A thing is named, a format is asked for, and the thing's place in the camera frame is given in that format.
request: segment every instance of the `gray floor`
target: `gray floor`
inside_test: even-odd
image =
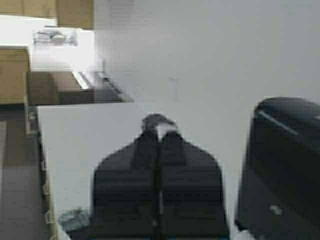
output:
[[[31,139],[25,136],[23,109],[0,108],[6,121],[3,158],[0,239],[48,240],[39,187],[39,170],[33,157]]]

